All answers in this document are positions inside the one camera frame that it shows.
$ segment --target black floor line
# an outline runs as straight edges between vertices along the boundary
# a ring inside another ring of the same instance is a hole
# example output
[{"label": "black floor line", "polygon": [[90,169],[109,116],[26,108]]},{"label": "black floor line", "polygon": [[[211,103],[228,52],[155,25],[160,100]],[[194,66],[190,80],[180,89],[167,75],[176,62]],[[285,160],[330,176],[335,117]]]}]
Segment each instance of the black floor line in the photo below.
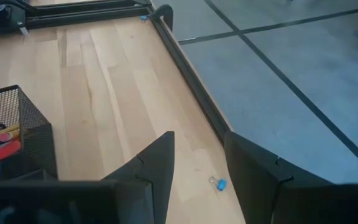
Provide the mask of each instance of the black floor line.
[{"label": "black floor line", "polygon": [[[239,31],[223,12],[211,0],[204,2],[234,31]],[[289,89],[309,108],[309,110],[358,158],[358,147],[245,35],[238,37],[250,47],[256,55],[281,79]]]},{"label": "black floor line", "polygon": [[[216,6],[213,3],[207,3],[207,4],[210,6],[211,9],[213,9],[213,7],[216,8]],[[238,30],[238,28],[236,28],[237,29],[236,30],[236,29],[233,29],[233,27],[231,27],[234,31],[224,32],[224,33],[220,33],[220,34],[206,35],[206,36],[196,37],[196,38],[187,39],[187,40],[180,40],[179,44],[185,45],[185,44],[204,42],[204,41],[208,41],[208,40],[216,40],[216,39],[225,38],[225,37],[233,37],[233,36],[237,36],[237,35],[241,35],[241,34],[250,34],[253,32],[278,29],[278,28],[283,28],[283,27],[305,24],[308,22],[316,22],[316,21],[320,21],[320,20],[324,20],[324,19],[331,19],[331,18],[340,17],[340,16],[347,16],[347,15],[351,15],[351,14],[355,14],[355,13],[358,13],[358,9],[349,10],[346,12],[338,12],[338,13],[325,15],[325,16],[317,16],[317,17],[312,17],[312,18],[308,18],[308,19],[301,19],[301,20],[297,20],[297,21],[283,22],[283,23],[279,23],[279,24],[275,24],[275,25],[243,29],[243,30]]]}]

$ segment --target light wood surface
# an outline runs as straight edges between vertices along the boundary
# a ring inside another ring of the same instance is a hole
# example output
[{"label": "light wood surface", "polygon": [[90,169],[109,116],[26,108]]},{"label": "light wood surface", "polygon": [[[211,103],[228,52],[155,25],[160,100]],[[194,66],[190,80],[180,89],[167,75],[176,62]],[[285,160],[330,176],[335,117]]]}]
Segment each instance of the light wood surface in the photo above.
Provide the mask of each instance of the light wood surface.
[{"label": "light wood surface", "polygon": [[[0,37],[0,88],[14,84],[52,123],[60,179],[101,179],[174,131],[167,223],[244,223],[223,149],[151,23]],[[229,181],[225,191],[212,175]]]}]

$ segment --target black metal frame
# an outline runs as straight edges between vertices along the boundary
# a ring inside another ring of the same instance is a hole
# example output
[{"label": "black metal frame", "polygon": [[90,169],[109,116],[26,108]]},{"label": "black metal frame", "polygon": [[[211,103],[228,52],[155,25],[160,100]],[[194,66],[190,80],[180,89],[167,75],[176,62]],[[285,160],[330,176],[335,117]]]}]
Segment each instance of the black metal frame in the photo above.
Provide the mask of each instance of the black metal frame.
[{"label": "black metal frame", "polygon": [[12,21],[9,21],[8,27],[0,29],[0,33],[18,31],[21,27],[38,29],[82,22],[147,16],[154,25],[183,78],[186,80],[220,142],[223,144],[224,135],[230,130],[229,126],[167,29],[168,26],[172,30],[173,26],[173,11],[169,5],[163,5],[154,9],[149,0],[102,0],[37,7],[26,5],[26,8],[31,8],[27,13],[24,9],[17,6],[11,7],[12,13],[16,14],[11,19]]}]

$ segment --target wooden table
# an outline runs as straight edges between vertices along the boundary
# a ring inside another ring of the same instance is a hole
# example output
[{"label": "wooden table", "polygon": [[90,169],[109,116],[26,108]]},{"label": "wooden table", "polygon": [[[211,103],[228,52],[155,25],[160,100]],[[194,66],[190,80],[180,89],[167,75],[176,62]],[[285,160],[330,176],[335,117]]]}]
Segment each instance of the wooden table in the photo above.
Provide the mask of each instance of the wooden table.
[{"label": "wooden table", "polygon": [[167,223],[244,222],[230,181],[223,192],[208,182],[229,179],[224,151],[150,22],[2,36],[0,88],[14,84],[52,123],[61,180],[101,179],[174,131]]}]

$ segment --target black metal mesh pencil holder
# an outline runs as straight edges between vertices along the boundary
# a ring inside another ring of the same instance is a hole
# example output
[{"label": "black metal mesh pencil holder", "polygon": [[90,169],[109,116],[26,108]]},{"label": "black metal mesh pencil holder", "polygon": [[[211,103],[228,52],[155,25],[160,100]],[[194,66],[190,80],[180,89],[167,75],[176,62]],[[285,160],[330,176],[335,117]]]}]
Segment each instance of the black metal mesh pencil holder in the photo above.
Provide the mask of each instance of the black metal mesh pencil holder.
[{"label": "black metal mesh pencil holder", "polygon": [[0,130],[19,125],[21,149],[1,163],[0,179],[11,179],[35,170],[57,177],[52,125],[22,89],[0,89]]}]

